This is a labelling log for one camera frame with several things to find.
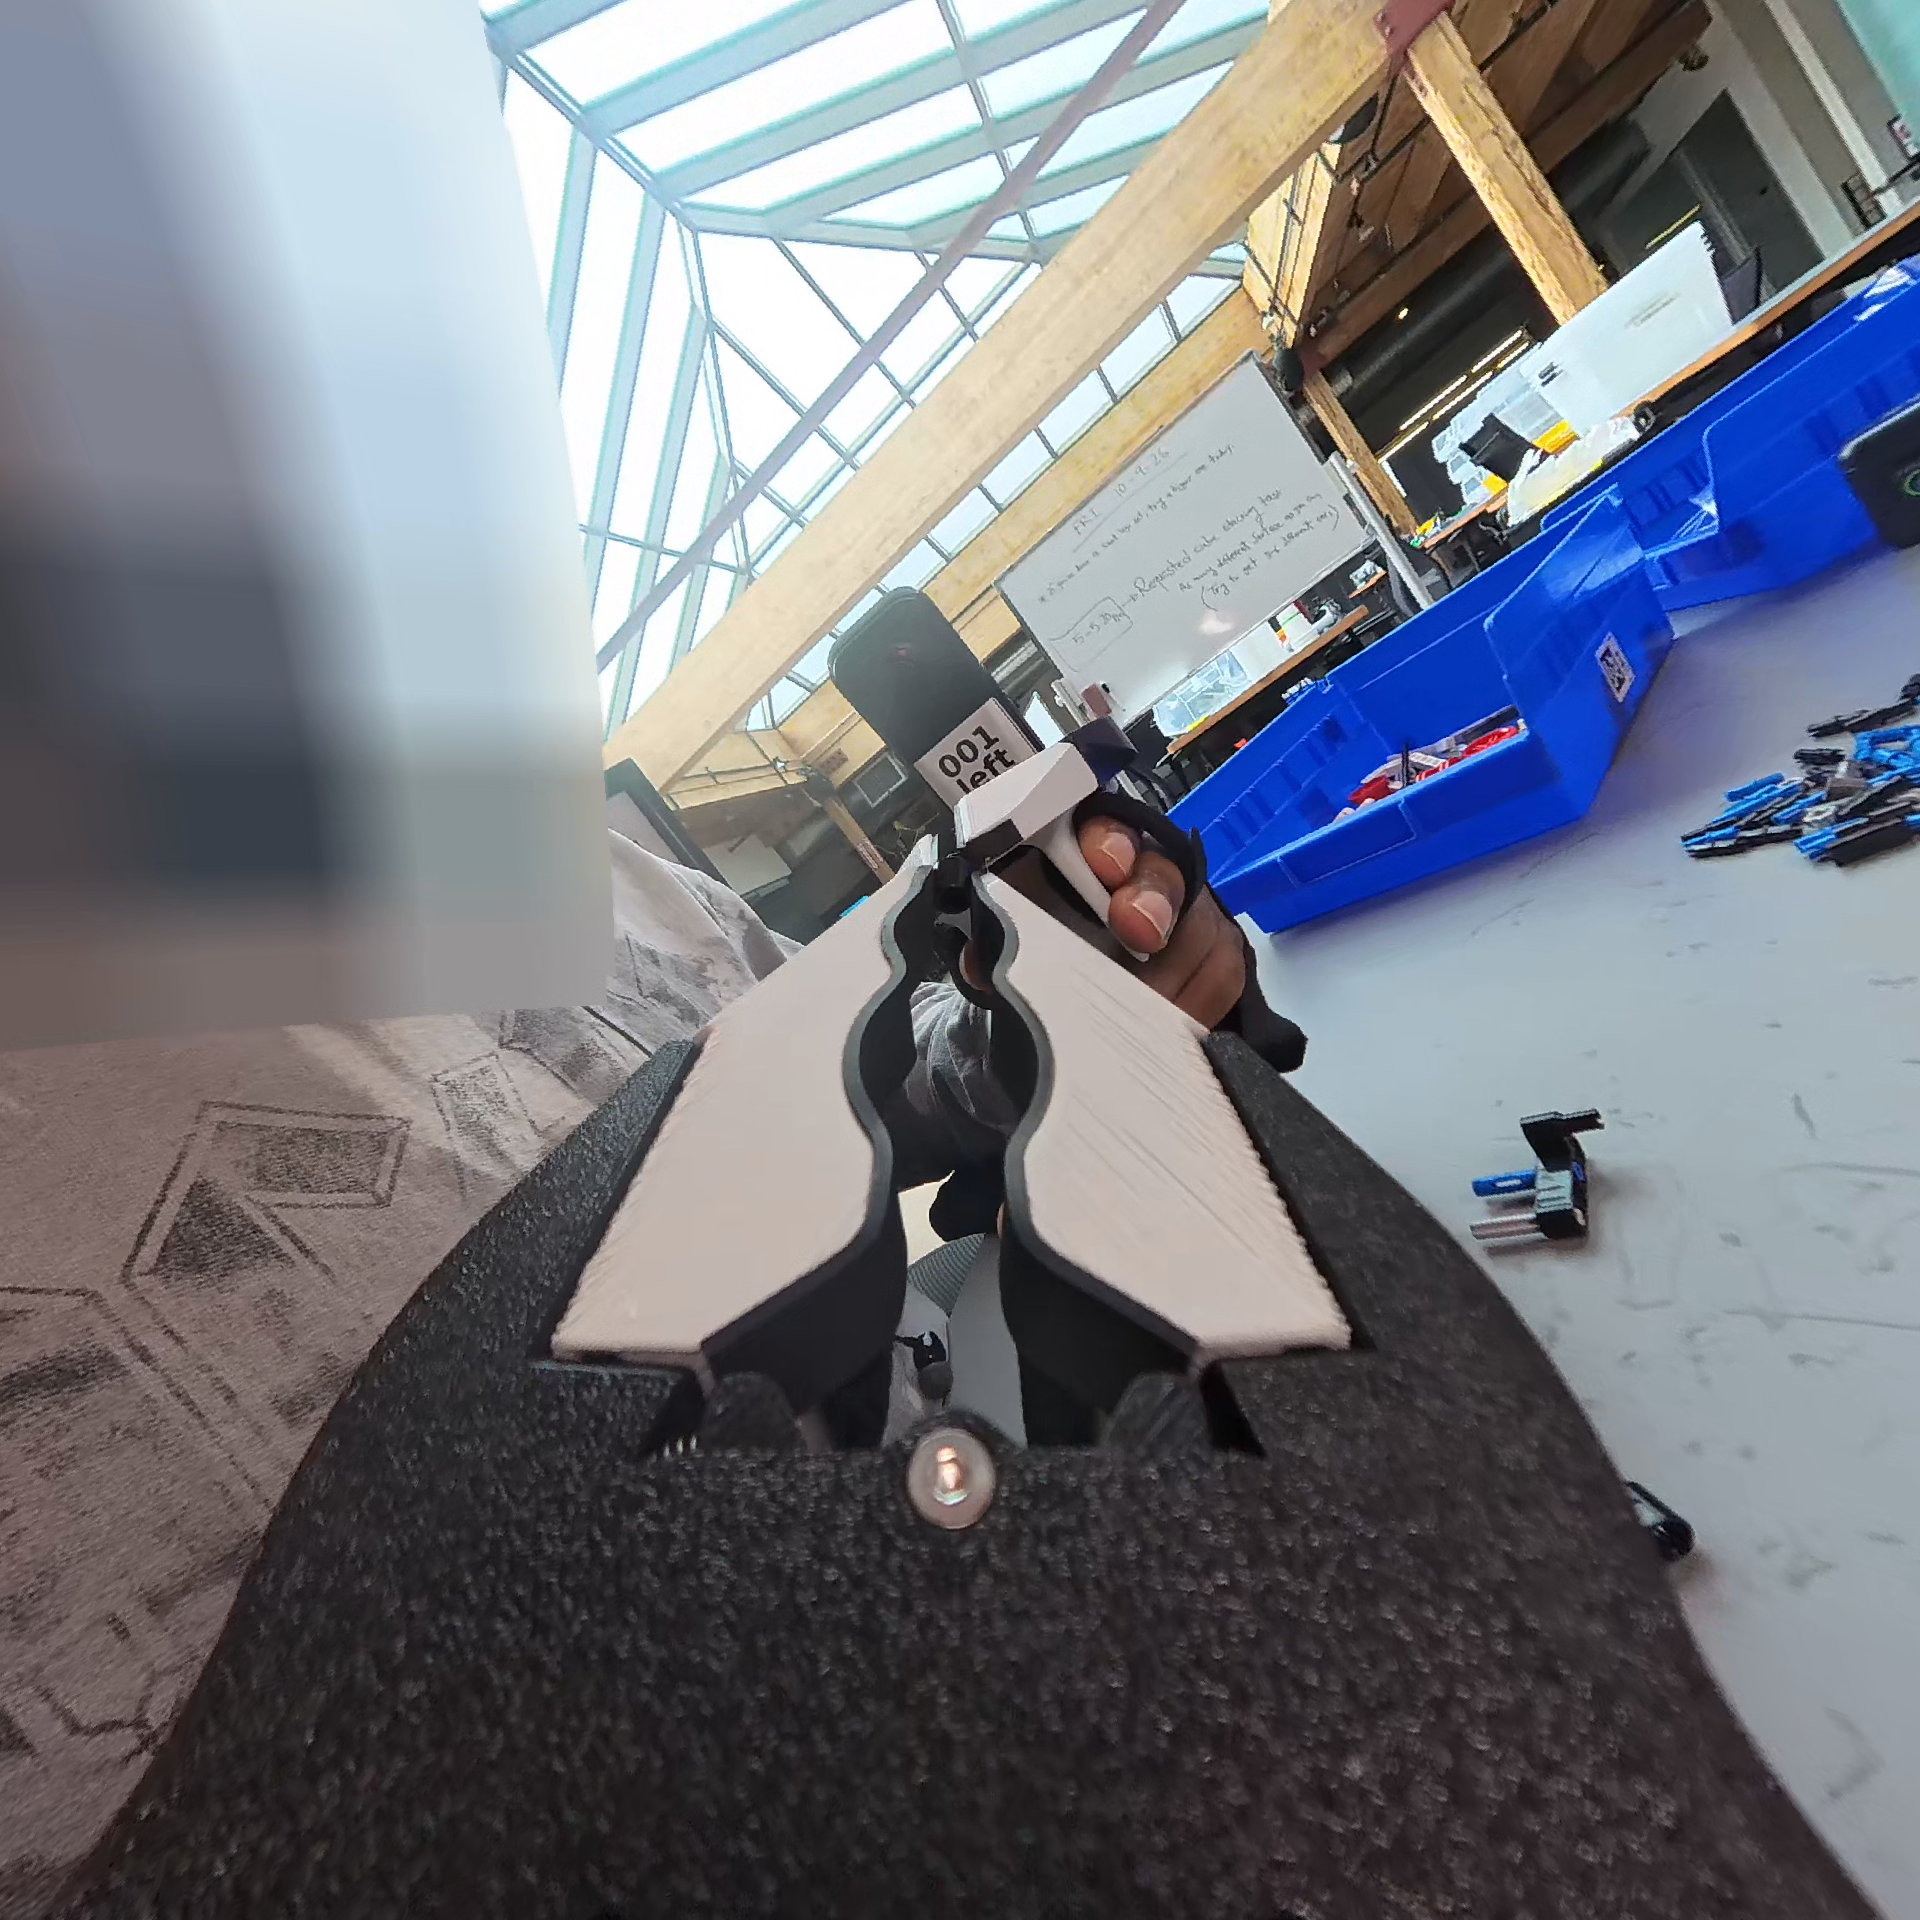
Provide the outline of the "whiteboard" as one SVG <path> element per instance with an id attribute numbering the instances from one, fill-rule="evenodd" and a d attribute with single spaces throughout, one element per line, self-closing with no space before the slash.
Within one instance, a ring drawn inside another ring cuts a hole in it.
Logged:
<path id="1" fill-rule="evenodd" d="M 1369 543 L 1267 368 L 1244 354 L 997 589 L 1075 692 L 1137 718 Z"/>

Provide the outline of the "blue bin with red parts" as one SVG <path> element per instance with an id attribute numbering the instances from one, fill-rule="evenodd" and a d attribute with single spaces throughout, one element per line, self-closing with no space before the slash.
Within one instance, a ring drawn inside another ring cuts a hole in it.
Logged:
<path id="1" fill-rule="evenodd" d="M 1670 647 L 1603 495 L 1302 687 L 1169 816 L 1231 912 L 1268 933 L 1323 918 L 1581 819 Z M 1505 706 L 1525 735 L 1337 816 L 1400 748 Z"/>

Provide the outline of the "large blue bin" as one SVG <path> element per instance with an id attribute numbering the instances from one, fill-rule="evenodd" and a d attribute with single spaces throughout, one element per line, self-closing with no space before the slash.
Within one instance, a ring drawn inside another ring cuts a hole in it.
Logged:
<path id="1" fill-rule="evenodd" d="M 1670 613 L 1798 586 L 1878 542 L 1840 455 L 1916 399 L 1908 256 L 1547 509 L 1542 533 L 1611 495 Z"/>

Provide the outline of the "black device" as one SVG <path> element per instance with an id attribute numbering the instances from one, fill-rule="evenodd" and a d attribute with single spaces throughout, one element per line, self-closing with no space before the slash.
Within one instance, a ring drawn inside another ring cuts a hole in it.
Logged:
<path id="1" fill-rule="evenodd" d="M 1917 546 L 1917 399 L 1871 422 L 1838 452 L 1838 471 L 1877 538 Z"/>

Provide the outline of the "pile of red brick parts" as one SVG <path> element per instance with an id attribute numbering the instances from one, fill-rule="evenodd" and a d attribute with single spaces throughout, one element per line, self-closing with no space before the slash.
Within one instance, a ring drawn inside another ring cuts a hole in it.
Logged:
<path id="1" fill-rule="evenodd" d="M 1505 706 L 1421 748 L 1400 748 L 1398 755 L 1379 764 L 1371 774 L 1355 784 L 1337 816 L 1349 819 L 1355 812 L 1391 800 L 1414 784 L 1436 780 L 1467 758 L 1525 735 L 1525 732 L 1526 726 L 1517 708 Z"/>

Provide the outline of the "white storage box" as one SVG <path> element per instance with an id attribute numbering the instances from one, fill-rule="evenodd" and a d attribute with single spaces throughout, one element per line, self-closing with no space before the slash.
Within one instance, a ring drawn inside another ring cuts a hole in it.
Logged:
<path id="1" fill-rule="evenodd" d="M 1576 435 L 1639 403 L 1734 332 L 1709 235 L 1691 221 L 1517 363 Z"/>

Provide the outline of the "person's left hand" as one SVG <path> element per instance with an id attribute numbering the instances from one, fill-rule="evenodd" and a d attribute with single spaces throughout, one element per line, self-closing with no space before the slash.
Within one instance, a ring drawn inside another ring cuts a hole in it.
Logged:
<path id="1" fill-rule="evenodd" d="M 1257 995 L 1257 959 L 1240 925 L 1182 867 L 1169 842 L 1109 812 L 1085 816 L 1072 831 L 1105 898 L 1103 912 L 1037 847 L 1009 852 L 992 876 L 1188 1020 L 1238 1036 L 1278 1071 L 1296 1071 L 1304 1062 L 1304 1032 Z"/>

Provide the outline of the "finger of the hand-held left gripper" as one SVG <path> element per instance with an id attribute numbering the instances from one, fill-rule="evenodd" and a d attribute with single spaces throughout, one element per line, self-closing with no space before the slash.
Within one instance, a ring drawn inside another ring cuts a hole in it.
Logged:
<path id="1" fill-rule="evenodd" d="M 1055 869 L 1085 869 L 1076 808 L 1111 795 L 1079 748 L 1055 742 L 959 797 L 953 812 L 955 855 L 964 869 L 992 869 L 1021 847 L 1035 847 Z"/>

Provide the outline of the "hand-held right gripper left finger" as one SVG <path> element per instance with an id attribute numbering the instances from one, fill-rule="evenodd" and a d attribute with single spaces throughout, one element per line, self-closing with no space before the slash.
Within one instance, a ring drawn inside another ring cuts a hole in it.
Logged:
<path id="1" fill-rule="evenodd" d="M 875 1450 L 943 1408 L 943 1317 L 907 1272 L 899 1186 L 942 1172 L 912 1098 L 943 990 L 869 931 L 780 942 L 720 880 L 614 856 L 614 962 L 591 1006 L 692 1045 L 555 1358 L 669 1380 L 645 1447 Z"/>

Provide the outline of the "pile of blue black pins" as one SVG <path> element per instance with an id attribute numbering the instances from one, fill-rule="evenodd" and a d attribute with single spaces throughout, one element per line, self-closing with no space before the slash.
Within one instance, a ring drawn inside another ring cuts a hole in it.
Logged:
<path id="1" fill-rule="evenodd" d="M 1679 836 L 1691 859 L 1789 847 L 1846 870 L 1917 842 L 1916 679 L 1902 699 L 1845 710 L 1808 730 L 1808 746 L 1773 774 L 1732 787 L 1715 816 Z"/>

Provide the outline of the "clear plastic boxes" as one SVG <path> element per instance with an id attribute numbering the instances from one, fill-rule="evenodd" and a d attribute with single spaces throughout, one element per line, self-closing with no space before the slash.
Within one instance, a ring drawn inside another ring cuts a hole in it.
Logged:
<path id="1" fill-rule="evenodd" d="M 1571 447 L 1573 426 L 1517 371 L 1477 389 L 1430 437 L 1430 458 L 1459 493 L 1463 509 L 1496 499 L 1523 474 L 1526 460 Z"/>

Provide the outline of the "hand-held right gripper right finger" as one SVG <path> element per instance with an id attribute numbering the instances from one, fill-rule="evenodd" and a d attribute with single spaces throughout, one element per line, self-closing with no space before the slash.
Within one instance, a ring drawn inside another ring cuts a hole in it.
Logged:
<path id="1" fill-rule="evenodd" d="M 1237 1365 L 1353 1356 L 1353 1317 L 1215 1037 L 1008 880 L 976 883 L 1000 1150 L 997 1293 L 1027 1450 L 1089 1450 L 1140 1382 L 1200 1431 Z"/>

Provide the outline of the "grey patterned sweatshirt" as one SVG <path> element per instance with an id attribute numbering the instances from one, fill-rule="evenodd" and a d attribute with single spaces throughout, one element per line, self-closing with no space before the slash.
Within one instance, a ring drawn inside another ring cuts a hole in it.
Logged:
<path id="1" fill-rule="evenodd" d="M 5 1055 L 5 1915 L 48 1912 L 128 1800 L 423 1278 L 797 951 L 720 880 L 611 845 L 587 1006 Z"/>

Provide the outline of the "black brick with blue pin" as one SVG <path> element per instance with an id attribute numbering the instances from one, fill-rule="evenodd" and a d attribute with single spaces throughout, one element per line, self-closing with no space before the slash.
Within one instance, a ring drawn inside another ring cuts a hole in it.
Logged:
<path id="1" fill-rule="evenodd" d="M 1484 1175 L 1472 1192 L 1493 1211 L 1470 1226 L 1479 1243 L 1584 1243 L 1592 1207 L 1584 1136 L 1603 1128 L 1597 1109 L 1542 1111 L 1520 1123 L 1529 1166 Z"/>

